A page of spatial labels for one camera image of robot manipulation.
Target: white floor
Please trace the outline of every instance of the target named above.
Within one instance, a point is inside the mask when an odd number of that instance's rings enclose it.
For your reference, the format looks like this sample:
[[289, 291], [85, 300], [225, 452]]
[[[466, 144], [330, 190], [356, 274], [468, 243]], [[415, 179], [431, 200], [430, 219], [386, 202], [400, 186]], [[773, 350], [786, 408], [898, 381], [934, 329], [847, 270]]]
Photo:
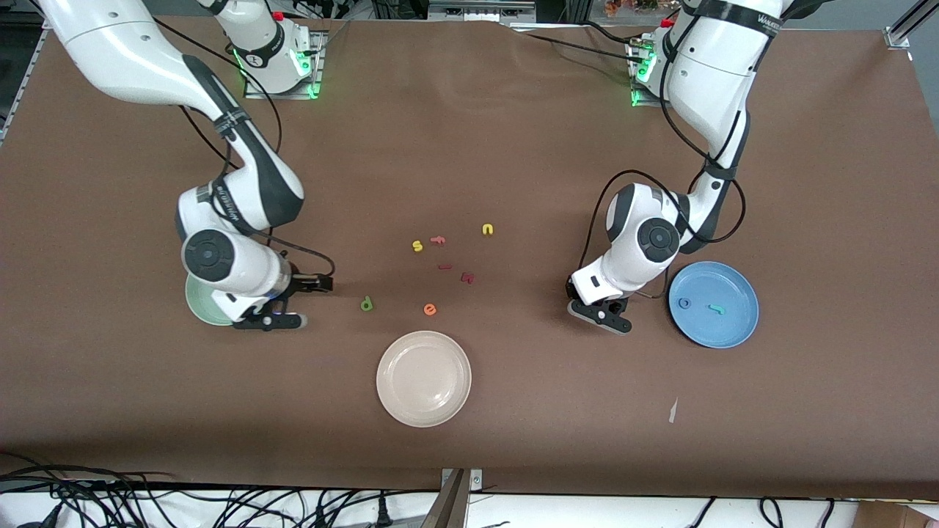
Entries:
[[[223, 499], [226, 491], [194, 491], [204, 497]], [[328, 492], [330, 496], [338, 491]], [[273, 491], [253, 501], [262, 505], [270, 502], [282, 491]], [[357, 497], [374, 495], [365, 491]], [[286, 514], [300, 517], [302, 511], [312, 512], [316, 506], [319, 491], [305, 491], [303, 501], [294, 494], [273, 505]], [[436, 494], [414, 493], [388, 497], [388, 513], [393, 519], [406, 519], [422, 516], [430, 509]], [[160, 505], [179, 528], [201, 528], [213, 525], [222, 513], [223, 503], [206, 503], [174, 493], [160, 498]], [[21, 524], [42, 520], [56, 504], [56, 500], [47, 493], [6, 493], [0, 496], [0, 528], [15, 528]], [[474, 494], [470, 496], [467, 528], [486, 528], [504, 523], [506, 528], [550, 528], [550, 527], [610, 527], [610, 528], [687, 528], [700, 513], [707, 499], [679, 499], [658, 497], [584, 497], [560, 495], [491, 495]], [[169, 527], [150, 501], [141, 501], [148, 524], [154, 528]], [[779, 501], [785, 525], [790, 528], [819, 528], [827, 502], [823, 500]], [[857, 510], [855, 502], [837, 502], [827, 528], [849, 528]], [[59, 528], [79, 528], [77, 514], [65, 513], [59, 518]], [[90, 506], [88, 514], [104, 524], [95, 507]], [[770, 519], [775, 519], [775, 512], [768, 512]], [[225, 523], [237, 526], [253, 515], [253, 511], [243, 508], [236, 516]], [[354, 524], [374, 522], [377, 516], [377, 501], [351, 506], [340, 514], [337, 528]], [[253, 527], [282, 528], [281, 519], [272, 515], [258, 518], [250, 523]], [[718, 499], [704, 518], [701, 528], [720, 527], [766, 527], [770, 528], [760, 515], [756, 499]]]

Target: white plate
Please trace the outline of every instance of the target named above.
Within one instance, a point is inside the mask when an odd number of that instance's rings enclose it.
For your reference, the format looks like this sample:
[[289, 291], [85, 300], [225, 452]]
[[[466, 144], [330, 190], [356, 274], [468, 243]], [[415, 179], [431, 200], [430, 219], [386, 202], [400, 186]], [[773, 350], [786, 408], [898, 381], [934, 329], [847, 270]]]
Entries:
[[385, 350], [375, 383], [381, 404], [395, 420], [412, 427], [439, 426], [470, 395], [470, 360], [444, 334], [412, 332]]

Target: green led light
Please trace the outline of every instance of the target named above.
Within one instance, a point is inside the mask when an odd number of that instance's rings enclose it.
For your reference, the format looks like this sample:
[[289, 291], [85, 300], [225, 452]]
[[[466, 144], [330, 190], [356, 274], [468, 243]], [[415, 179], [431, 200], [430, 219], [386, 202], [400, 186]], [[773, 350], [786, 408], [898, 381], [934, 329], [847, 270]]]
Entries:
[[652, 74], [652, 68], [655, 67], [655, 62], [657, 62], [655, 60], [655, 54], [649, 54], [649, 59], [650, 60], [648, 61], [643, 61], [643, 62], [648, 62], [649, 65], [645, 68], [639, 69], [639, 74], [636, 76], [636, 78], [642, 81], [643, 83], [649, 82], [649, 76]]
[[241, 62], [241, 57], [238, 56], [238, 52], [234, 52], [233, 55], [235, 56], [235, 60], [238, 61], [238, 65], [244, 70], [244, 63]]
[[313, 83], [306, 87], [306, 93], [310, 96], [310, 99], [319, 99], [319, 88], [321, 83]]
[[303, 56], [303, 54], [294, 52], [294, 53], [290, 54], [290, 58], [293, 59], [293, 61], [294, 61], [294, 66], [297, 67], [297, 73], [299, 73], [300, 75], [306, 75], [307, 72], [308, 72], [309, 69], [310, 69], [310, 63], [309, 63], [309, 62], [306, 62], [306, 61], [303, 61], [303, 62], [301, 63], [301, 62], [299, 61], [299, 59], [305, 58], [305, 57]]

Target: cardboard box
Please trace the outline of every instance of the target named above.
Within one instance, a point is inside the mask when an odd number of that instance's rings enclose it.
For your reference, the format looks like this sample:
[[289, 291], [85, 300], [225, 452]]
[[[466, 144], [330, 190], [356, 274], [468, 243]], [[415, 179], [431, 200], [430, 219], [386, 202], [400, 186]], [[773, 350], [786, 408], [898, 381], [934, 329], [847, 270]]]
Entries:
[[862, 502], [852, 528], [932, 528], [936, 522], [906, 505]]

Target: black cable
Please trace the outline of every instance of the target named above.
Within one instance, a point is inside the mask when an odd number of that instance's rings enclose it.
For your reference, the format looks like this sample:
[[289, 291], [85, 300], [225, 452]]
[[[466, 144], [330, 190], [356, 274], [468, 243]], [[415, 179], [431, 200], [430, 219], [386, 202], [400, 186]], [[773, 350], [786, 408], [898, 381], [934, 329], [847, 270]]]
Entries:
[[330, 512], [330, 513], [332, 514], [332, 517], [330, 518], [329, 522], [326, 523], [326, 528], [332, 528], [332, 526], [336, 523], [336, 520], [339, 519], [339, 514], [342, 513], [343, 508], [345, 508], [346, 505], [349, 504], [349, 501], [352, 500], [352, 497], [355, 497], [356, 493], [358, 493], [358, 492], [357, 492], [357, 491], [353, 491], [353, 492], [349, 493], [349, 494], [346, 496], [346, 498], [343, 500], [343, 502], [342, 502], [340, 505], [336, 506], [336, 507]]
[[174, 28], [171, 27], [169, 24], [165, 23], [164, 21], [162, 21], [162, 20], [160, 20], [160, 19], [153, 19], [153, 20], [154, 20], [157, 24], [159, 24], [160, 27], [166, 29], [166, 30], [169, 31], [170, 33], [173, 33], [173, 34], [176, 35], [177, 37], [180, 37], [181, 39], [186, 40], [187, 42], [189, 42], [189, 43], [192, 44], [193, 46], [196, 46], [197, 48], [199, 48], [199, 49], [201, 49], [201, 50], [203, 50], [203, 51], [205, 51], [205, 52], [209, 52], [209, 53], [215, 55], [216, 57], [220, 58], [221, 60], [227, 62], [228, 64], [234, 66], [235, 68], [238, 69], [238, 71], [240, 71], [240, 72], [241, 72], [242, 74], [244, 74], [244, 75], [247, 75], [252, 81], [254, 81], [254, 84], [257, 86], [257, 88], [258, 88], [259, 90], [261, 90], [261, 93], [264, 94], [265, 99], [268, 100], [268, 103], [270, 104], [270, 109], [273, 110], [273, 112], [274, 112], [274, 118], [277, 120], [277, 147], [274, 148], [274, 152], [280, 152], [280, 151], [281, 151], [281, 140], [284, 139], [284, 125], [283, 125], [283, 123], [281, 122], [281, 113], [277, 111], [277, 105], [274, 104], [274, 100], [270, 98], [270, 94], [268, 93], [268, 91], [267, 91], [266, 89], [264, 89], [264, 86], [261, 85], [260, 81], [258, 81], [257, 78], [254, 77], [249, 71], [247, 71], [246, 69], [242, 68], [239, 63], [237, 63], [237, 62], [231, 60], [230, 58], [226, 57], [225, 55], [216, 52], [215, 50], [209, 48], [208, 46], [202, 44], [201, 42], [199, 42], [199, 41], [197, 41], [197, 40], [191, 39], [190, 37], [186, 36], [185, 34], [179, 32], [179, 31], [176, 31], [176, 29], [174, 29]]
[[[189, 110], [186, 110], [186, 107], [185, 107], [185, 106], [182, 106], [182, 105], [179, 105], [179, 110], [182, 110], [183, 115], [186, 116], [186, 120], [188, 120], [188, 121], [189, 121], [189, 124], [192, 125], [192, 129], [195, 130], [195, 133], [199, 134], [199, 137], [202, 138], [202, 141], [204, 141], [204, 142], [206, 143], [206, 145], [208, 145], [208, 147], [212, 149], [212, 152], [215, 152], [215, 155], [216, 155], [216, 156], [218, 156], [219, 158], [222, 158], [222, 159], [224, 160], [224, 159], [225, 159], [225, 155], [222, 154], [222, 152], [221, 152], [220, 150], [218, 150], [217, 148], [215, 148], [215, 146], [212, 145], [212, 142], [208, 140], [208, 138], [206, 137], [206, 135], [205, 135], [204, 133], [202, 133], [202, 129], [199, 128], [199, 125], [195, 124], [195, 121], [192, 119], [192, 116], [190, 115]], [[241, 168], [241, 167], [235, 165], [234, 163], [232, 163], [232, 162], [229, 161], [229, 160], [226, 160], [226, 164], [231, 165], [231, 167], [232, 167], [233, 169], [235, 169], [235, 170], [238, 170], [238, 169]]]
[[228, 510], [232, 507], [232, 499], [235, 498], [235, 491], [232, 489], [228, 492], [228, 501], [225, 501], [225, 508], [222, 510], [222, 513], [219, 514], [219, 517], [215, 519], [215, 522], [212, 523], [212, 528], [217, 528], [220, 524], [223, 523], [223, 517], [228, 513]]
[[[289, 497], [290, 495], [293, 495], [294, 493], [300, 493], [300, 491], [299, 491], [298, 489], [292, 489], [292, 490], [288, 491], [287, 493], [285, 493], [285, 494], [283, 494], [283, 495], [280, 495], [280, 496], [274, 498], [274, 500], [270, 501], [269, 503], [267, 503], [267, 504], [265, 504], [265, 505], [263, 505], [263, 506], [260, 506], [260, 507], [257, 509], [257, 511], [254, 512], [254, 514], [253, 514], [251, 517], [249, 517], [249, 518], [248, 518], [247, 520], [245, 520], [244, 522], [239, 523], [239, 528], [247, 528], [247, 527], [251, 524], [251, 521], [252, 521], [252, 520], [255, 520], [255, 519], [258, 519], [258, 518], [263, 517], [263, 516], [265, 516], [265, 515], [268, 515], [265, 510], [269, 510], [271, 506], [273, 506], [273, 505], [279, 503], [280, 501], [282, 501], [283, 499]], [[297, 522], [297, 520], [294, 519], [293, 517], [289, 517], [289, 520], [292, 521], [292, 522], [295, 522], [295, 523]]]
[[585, 52], [592, 52], [592, 53], [595, 53], [595, 54], [600, 54], [600, 55], [606, 55], [606, 56], [621, 58], [622, 60], [628, 60], [628, 61], [630, 61], [630, 62], [642, 62], [642, 59], [641, 59], [641, 58], [635, 57], [635, 56], [627, 56], [627, 55], [624, 55], [624, 54], [615, 54], [615, 53], [613, 53], [613, 52], [608, 52], [608, 51], [604, 51], [604, 50], [598, 50], [598, 49], [596, 49], [596, 48], [590, 48], [590, 47], [587, 47], [587, 46], [581, 46], [580, 44], [575, 44], [575, 43], [573, 43], [573, 42], [565, 42], [565, 41], [563, 41], [563, 40], [552, 39], [552, 38], [550, 38], [550, 37], [542, 37], [541, 35], [532, 35], [531, 33], [526, 33], [526, 35], [528, 35], [529, 37], [531, 37], [531, 38], [533, 38], [533, 39], [544, 40], [545, 42], [551, 42], [551, 43], [553, 43], [553, 44], [560, 44], [561, 46], [568, 46], [568, 47], [571, 47], [571, 48], [576, 48], [576, 49], [578, 49], [578, 50], [583, 50], [583, 51], [585, 51]]
[[[740, 115], [742, 112], [737, 110], [737, 114], [733, 117], [733, 123], [731, 124], [731, 133], [727, 134], [727, 139], [724, 140], [724, 145], [717, 152], [716, 158], [720, 159], [724, 155], [724, 151], [727, 150], [727, 147], [731, 144], [731, 138], [733, 138], [733, 131], [737, 128], [737, 122], [740, 120]], [[691, 190], [694, 189], [695, 183], [698, 182], [698, 179], [704, 174], [704, 169], [707, 167], [707, 162], [701, 166], [701, 170], [698, 171], [698, 174], [691, 179], [691, 183], [688, 183], [688, 193], [691, 193]]]
[[648, 179], [649, 181], [654, 183], [655, 186], [658, 187], [662, 191], [662, 193], [668, 196], [672, 205], [674, 205], [675, 209], [678, 211], [679, 218], [685, 221], [685, 225], [686, 225], [685, 228], [688, 230], [689, 233], [691, 233], [691, 236], [697, 239], [698, 241], [702, 241], [706, 243], [718, 243], [718, 242], [723, 242], [726, 239], [729, 239], [731, 236], [733, 236], [734, 233], [737, 232], [737, 229], [740, 228], [740, 225], [744, 222], [744, 218], [746, 218], [747, 216], [747, 196], [744, 194], [744, 190], [740, 187], [740, 184], [737, 183], [737, 180], [732, 179], [731, 183], [734, 185], [734, 187], [737, 189], [737, 193], [739, 193], [740, 195], [740, 216], [737, 218], [737, 223], [734, 224], [734, 226], [731, 228], [730, 231], [727, 232], [726, 235], [720, 238], [717, 238], [717, 239], [705, 238], [699, 235], [697, 231], [691, 228], [691, 222], [689, 222], [688, 218], [685, 217], [685, 213], [682, 211], [681, 205], [678, 203], [678, 200], [675, 199], [675, 196], [671, 193], [668, 187], [666, 187], [658, 179], [653, 178], [652, 175], [649, 175], [647, 173], [644, 173], [636, 169], [626, 169], [624, 171], [620, 171], [616, 173], [615, 175], [613, 175], [612, 178], [609, 179], [607, 184], [604, 185], [603, 191], [600, 192], [600, 197], [597, 198], [596, 205], [593, 206], [593, 214], [591, 215], [590, 226], [588, 227], [588, 230], [587, 230], [587, 240], [584, 242], [584, 250], [583, 250], [583, 253], [580, 254], [580, 261], [577, 264], [578, 269], [583, 268], [584, 260], [586, 260], [587, 258], [587, 252], [590, 249], [591, 236], [593, 235], [593, 225], [596, 223], [596, 215], [600, 211], [600, 205], [603, 204], [604, 196], [607, 195], [607, 191], [609, 190], [609, 187], [613, 184], [614, 181], [619, 179], [621, 176], [624, 176], [627, 174], [635, 174], [635, 175], [642, 176], [643, 178]]
[[[391, 496], [393, 496], [393, 495], [403, 495], [403, 494], [405, 494], [405, 493], [421, 493], [421, 491], [415, 490], [415, 489], [403, 489], [403, 490], [399, 490], [399, 491], [386, 491], [386, 492], [385, 492], [385, 496], [386, 496], [386, 497], [391, 497]], [[343, 507], [349, 507], [349, 506], [359, 505], [359, 504], [361, 504], [361, 503], [367, 503], [368, 501], [374, 501], [374, 500], [377, 499], [377, 498], [378, 498], [378, 495], [372, 495], [371, 497], [362, 497], [361, 499], [356, 499], [355, 501], [352, 501], [351, 503], [345, 503], [345, 504], [343, 505]]]
[[[231, 145], [227, 145], [226, 148], [225, 148], [225, 158], [224, 158], [225, 163], [224, 163], [224, 165], [223, 165], [223, 167], [222, 167], [222, 173], [219, 175], [219, 177], [224, 176], [224, 175], [228, 172], [228, 165], [230, 164], [229, 160], [231, 159], [231, 151], [232, 151]], [[224, 214], [223, 212], [221, 212], [221, 211], [218, 209], [218, 207], [216, 206], [216, 204], [215, 204], [216, 199], [215, 199], [215, 186], [214, 186], [214, 185], [212, 186], [212, 190], [211, 190], [211, 192], [209, 192], [208, 196], [209, 196], [209, 203], [210, 203], [211, 206], [212, 206], [212, 210], [215, 211], [215, 214], [218, 215], [219, 218], [222, 218], [223, 220], [229, 221], [228, 215], [226, 215], [226, 214]], [[327, 255], [325, 255], [325, 254], [323, 254], [323, 253], [318, 252], [317, 250], [310, 249], [310, 248], [307, 248], [307, 247], [303, 247], [303, 246], [301, 246], [301, 245], [297, 245], [297, 244], [295, 244], [295, 243], [293, 243], [293, 242], [288, 242], [288, 241], [285, 241], [285, 240], [283, 240], [283, 239], [279, 239], [279, 238], [273, 236], [272, 234], [265, 233], [264, 231], [258, 231], [257, 229], [254, 229], [253, 227], [251, 227], [250, 225], [248, 225], [246, 222], [241, 223], [241, 225], [239, 226], [239, 228], [242, 229], [242, 230], [244, 230], [244, 231], [248, 231], [248, 232], [249, 232], [250, 234], [252, 234], [252, 235], [257, 235], [257, 236], [259, 236], [259, 237], [263, 237], [263, 238], [267, 239], [268, 241], [275, 241], [275, 242], [277, 242], [277, 243], [283, 245], [284, 247], [289, 247], [289, 248], [291, 248], [291, 249], [295, 249], [295, 250], [297, 250], [297, 251], [301, 251], [301, 252], [303, 252], [303, 253], [306, 253], [306, 254], [315, 256], [315, 257], [317, 257], [317, 258], [320, 258], [320, 259], [322, 259], [322, 260], [325, 260], [326, 263], [330, 265], [330, 270], [329, 270], [328, 272], [326, 272], [326, 273], [318, 273], [318, 274], [320, 274], [320, 275], [322, 275], [322, 276], [332, 277], [332, 275], [333, 275], [334, 273], [336, 273], [336, 263], [335, 263], [335, 261], [333, 261], [332, 258], [330, 258], [329, 256], [327, 256]]]
[[612, 40], [612, 41], [614, 41], [614, 42], [619, 42], [619, 43], [621, 43], [621, 44], [628, 44], [630, 39], [634, 39], [634, 38], [635, 38], [635, 37], [625, 37], [625, 38], [624, 38], [624, 37], [617, 37], [616, 35], [613, 35], [613, 34], [610, 33], [609, 31], [607, 31], [607, 29], [606, 29], [604, 26], [602, 26], [602, 25], [600, 25], [599, 23], [596, 23], [596, 22], [594, 22], [594, 21], [590, 21], [590, 20], [585, 20], [585, 21], [583, 21], [583, 22], [578, 22], [577, 24], [578, 24], [578, 25], [588, 25], [588, 26], [592, 27], [593, 29], [599, 31], [599, 32], [600, 32], [604, 37], [606, 37], [607, 39], [610, 39], [610, 40]]
[[[129, 483], [129, 480], [128, 480], [128, 478], [126, 477], [126, 475], [125, 475], [125, 474], [118, 473], [118, 472], [113, 472], [113, 471], [105, 470], [105, 469], [102, 469], [102, 468], [90, 468], [90, 467], [86, 467], [86, 466], [77, 466], [77, 465], [71, 465], [71, 464], [44, 464], [44, 465], [43, 465], [43, 464], [37, 464], [34, 460], [32, 460], [31, 458], [28, 458], [28, 457], [23, 457], [23, 456], [20, 456], [20, 455], [10, 454], [9, 452], [5, 452], [4, 454], [6, 454], [6, 455], [8, 455], [8, 456], [15, 457], [15, 458], [19, 458], [19, 459], [30, 460], [30, 463], [32, 463], [32, 464], [34, 465], [34, 467], [32, 467], [32, 468], [23, 468], [23, 469], [20, 469], [20, 470], [14, 470], [14, 471], [8, 472], [8, 473], [5, 474], [4, 476], [29, 475], [29, 474], [31, 474], [31, 473], [35, 473], [35, 472], [42, 471], [42, 472], [45, 472], [45, 473], [49, 474], [49, 475], [52, 476], [53, 478], [57, 478], [57, 477], [54, 477], [54, 475], [52, 474], [52, 471], [59, 471], [59, 472], [69, 472], [69, 471], [71, 471], [71, 472], [82, 472], [82, 473], [99, 474], [99, 475], [105, 475], [105, 476], [111, 476], [111, 477], [117, 478], [121, 483], [123, 483], [123, 484], [125, 485], [125, 487], [126, 487], [128, 490], [132, 490], [132, 487], [131, 487], [131, 485], [130, 485], [130, 483]], [[138, 518], [138, 517], [137, 517], [137, 514], [135, 514], [135, 513], [133, 512], [133, 509], [131, 508], [131, 505], [130, 505], [130, 503], [126, 500], [126, 498], [124, 498], [124, 497], [123, 497], [122, 495], [120, 495], [120, 494], [117, 494], [117, 498], [120, 498], [120, 499], [121, 499], [121, 502], [123, 503], [123, 507], [128, 510], [128, 513], [130, 513], [131, 519], [132, 519], [134, 522], [136, 522], [138, 525], [146, 525], [146, 519], [144, 518], [143, 512], [140, 510], [139, 505], [138, 505], [138, 513], [139, 513], [140, 516], [141, 516], [140, 518]], [[115, 508], [115, 510], [114, 510], [115, 514], [116, 514], [118, 517], [120, 517], [121, 520], [123, 520], [122, 514], [120, 513], [121, 505], [119, 505], [119, 504], [116, 502], [114, 494], [109, 495], [108, 499], [111, 501], [112, 506]]]
[[303, 519], [300, 519], [300, 522], [297, 523], [297, 527], [300, 528], [303, 526], [305, 522], [309, 520], [314, 520], [311, 526], [315, 528], [325, 528], [326, 527], [325, 520], [328, 517], [328, 514], [326, 513], [326, 508], [329, 507], [331, 504], [335, 503], [336, 501], [339, 501], [345, 498], [347, 495], [351, 495], [351, 494], [358, 493], [358, 492], [359, 491], [357, 489], [347, 491], [346, 493], [342, 493], [338, 497], [323, 504], [323, 497], [326, 496], [326, 491], [325, 490], [321, 491], [319, 493], [319, 499], [316, 501], [316, 509], [313, 510], [313, 513], [311, 513], [310, 515], [304, 517]]
[[95, 503], [95, 505], [97, 505], [98, 508], [100, 508], [101, 513], [102, 513], [102, 515], [104, 516], [105, 520], [108, 520], [108, 519], [110, 518], [110, 521], [113, 522], [114, 524], [118, 525], [118, 526], [120, 526], [120, 525], [123, 524], [123, 520], [120, 519], [120, 518], [115, 514], [115, 512], [113, 512], [110, 508], [108, 508], [107, 505], [104, 503], [104, 501], [102, 501], [102, 500], [101, 500], [98, 496], [96, 496], [93, 492], [90, 492], [90, 491], [88, 491], [88, 490], [86, 490], [86, 489], [83, 489], [83, 486], [81, 486], [80, 484], [77, 484], [77, 483], [70, 483], [70, 482], [67, 481], [67, 480], [62, 480], [62, 479], [58, 479], [58, 478], [49, 478], [49, 477], [45, 477], [45, 476], [35, 476], [35, 475], [27, 475], [27, 476], [23, 476], [23, 475], [6, 476], [6, 475], [0, 475], [0, 482], [20, 482], [20, 481], [26, 481], [26, 482], [29, 482], [29, 481], [47, 482], [47, 483], [51, 483], [51, 484], [56, 484], [56, 485], [58, 485], [58, 486], [60, 486], [60, 487], [62, 487], [62, 488], [68, 489], [68, 490], [73, 491], [73, 492], [78, 492], [80, 495], [83, 495], [87, 500], [89, 500], [89, 501]]
[[[268, 505], [253, 505], [248, 501], [234, 499], [231, 496], [225, 499], [214, 499], [210, 497], [194, 495], [182, 489], [173, 489], [157, 497], [153, 494], [153, 491], [149, 486], [149, 481], [146, 478], [148, 474], [154, 474], [152, 472], [119, 473], [102, 468], [92, 468], [72, 464], [42, 464], [33, 458], [16, 453], [0, 452], [0, 455], [17, 458], [31, 465], [31, 467], [28, 468], [14, 470], [7, 474], [0, 475], [0, 481], [37, 483], [19, 486], [18, 488], [14, 489], [7, 489], [7, 493], [47, 489], [53, 498], [59, 500], [61, 505], [67, 507], [79, 515], [79, 521], [83, 527], [86, 527], [90, 524], [92, 528], [101, 528], [100, 525], [98, 525], [91, 517], [87, 515], [87, 513], [84, 512], [80, 506], [80, 501], [93, 502], [98, 506], [98, 508], [101, 510], [101, 514], [105, 519], [103, 528], [122, 528], [126, 526], [134, 526], [139, 528], [140, 526], [149, 525], [150, 523], [148, 523], [146, 520], [146, 516], [143, 511], [141, 497], [137, 495], [137, 490], [134, 489], [132, 485], [139, 485], [143, 487], [143, 491], [149, 497], [149, 500], [154, 504], [154, 506], [160, 512], [161, 516], [163, 516], [163, 518], [166, 520], [167, 525], [171, 528], [177, 528], [177, 525], [169, 517], [165, 509], [163, 509], [162, 505], [158, 501], [158, 499], [163, 498], [171, 493], [182, 493], [198, 501], [227, 502], [228, 505], [226, 505], [224, 513], [228, 513], [229, 517], [234, 515], [240, 508], [247, 507], [254, 510], [256, 512], [256, 516], [259, 514], [275, 515], [280, 517], [282, 522], [285, 520], [296, 522], [292, 516], [286, 515], [285, 513], [277, 510], [269, 509]], [[113, 483], [104, 483], [102, 492], [105, 495], [103, 497], [99, 497], [97, 492], [95, 492], [91, 487], [96, 485], [99, 487], [101, 484], [100, 482], [83, 484], [81, 481], [67, 479], [64, 472], [82, 472], [105, 475], [116, 478], [117, 481]], [[44, 473], [46, 476], [37, 476], [32, 473]], [[140, 480], [131, 480], [132, 476], [137, 477]], [[252, 488], [245, 494], [245, 496], [256, 493], [256, 490], [257, 488]], [[290, 493], [295, 492], [299, 493], [300, 489], [292, 489], [290, 491]]]
[[698, 519], [695, 520], [694, 524], [692, 524], [688, 528], [698, 528], [699, 526], [701, 526], [701, 522], [704, 521], [704, 516], [707, 515], [707, 510], [711, 509], [711, 506], [714, 505], [714, 502], [716, 500], [717, 500], [717, 497], [711, 497], [710, 499], [708, 499], [707, 504], [704, 505], [704, 507], [701, 509], [701, 512], [698, 514]]
[[[694, 29], [695, 24], [698, 23], [699, 19], [700, 17], [695, 17], [694, 19], [692, 19], [691, 23], [688, 25], [688, 28], [685, 30], [682, 36], [678, 38], [678, 42], [675, 42], [675, 46], [673, 49], [676, 50], [676, 53], [677, 53], [677, 50], [682, 49], [681, 48], [682, 42], [684, 42], [685, 38], [687, 38], [687, 36], [691, 34], [691, 30]], [[670, 34], [671, 32], [669, 32], [663, 39], [667, 39], [668, 35]], [[665, 80], [668, 78], [669, 66], [671, 66], [671, 61], [666, 58], [665, 62], [662, 64], [662, 75], [658, 81], [658, 96], [659, 96], [658, 102], [659, 102], [659, 106], [662, 108], [662, 115], [665, 116], [665, 120], [668, 121], [671, 129], [675, 132], [676, 135], [678, 135], [678, 137], [682, 139], [682, 141], [685, 142], [686, 145], [688, 145], [692, 150], [697, 152], [698, 155], [700, 155], [702, 158], [704, 158], [708, 162], [714, 163], [715, 160], [712, 160], [711, 156], [707, 152], [705, 152], [704, 150], [701, 150], [697, 145], [694, 144], [693, 141], [688, 139], [688, 136], [686, 136], [678, 128], [678, 125], [676, 125], [675, 121], [671, 118], [669, 107], [665, 104]]]
[[828, 526], [828, 520], [831, 519], [831, 514], [835, 511], [835, 499], [827, 499], [827, 501], [828, 508], [824, 511], [822, 524], [819, 524], [819, 528], [826, 528], [826, 526]]
[[385, 500], [385, 492], [378, 493], [378, 516], [375, 521], [375, 528], [388, 528], [394, 524], [392, 516], [388, 515], [388, 501]]
[[665, 297], [665, 294], [668, 293], [669, 291], [669, 273], [670, 272], [671, 272], [671, 265], [669, 264], [668, 266], [665, 267], [665, 271], [662, 272], [662, 289], [659, 290], [659, 292], [656, 293], [655, 295], [646, 293], [642, 291], [641, 289], [638, 289], [634, 291], [633, 293], [635, 293], [636, 295], [639, 295], [640, 297], [645, 297], [646, 299], [652, 299], [653, 301], [656, 299], [661, 299]]
[[62, 505], [63, 503], [55, 505], [53, 509], [49, 511], [49, 514], [46, 515], [45, 519], [39, 523], [38, 528], [55, 528], [56, 524], [58, 524], [58, 516], [62, 513]]
[[[773, 505], [773, 508], [776, 510], [776, 519], [777, 522], [770, 520], [769, 516], [766, 515], [766, 503]], [[773, 528], [782, 528], [782, 510], [779, 509], [779, 503], [776, 502], [776, 499], [769, 497], [764, 497], [760, 499], [760, 515], [762, 515], [763, 520]]]
[[245, 505], [249, 505], [251, 501], [253, 501], [254, 499], [260, 497], [261, 495], [267, 492], [268, 491], [266, 489], [252, 489], [252, 490], [245, 491], [240, 497], [241, 498], [240, 504], [230, 509], [229, 509], [229, 506], [226, 506], [225, 510], [223, 510], [219, 518], [215, 520], [215, 523], [212, 525], [212, 527], [224, 528], [225, 522], [231, 519], [232, 516], [234, 516], [235, 513], [238, 512], [238, 510], [242, 509]]
[[789, 6], [789, 8], [787, 8], [787, 9], [782, 13], [782, 17], [781, 17], [781, 18], [782, 18], [782, 21], [783, 21], [783, 22], [787, 22], [787, 21], [789, 21], [793, 16], [798, 15], [800, 12], [803, 12], [803, 11], [808, 10], [808, 9], [811, 9], [811, 8], [818, 9], [822, 4], [826, 4], [826, 3], [831, 2], [831, 1], [832, 1], [832, 0], [815, 0], [814, 2], [808, 2], [808, 3], [806, 3], [806, 4], [801, 4], [801, 5], [796, 5], [795, 2], [793, 2], [793, 4], [792, 4], [791, 6]]

